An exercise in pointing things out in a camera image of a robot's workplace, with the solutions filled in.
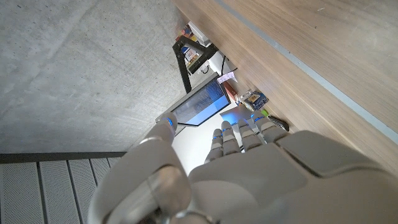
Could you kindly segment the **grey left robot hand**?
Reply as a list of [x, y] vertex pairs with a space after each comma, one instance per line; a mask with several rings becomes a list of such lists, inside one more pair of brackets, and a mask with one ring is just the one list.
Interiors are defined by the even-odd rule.
[[89, 223], [396, 223], [397, 177], [311, 131], [290, 134], [256, 112], [241, 142], [223, 122], [203, 165], [186, 173], [163, 114], [106, 174]]

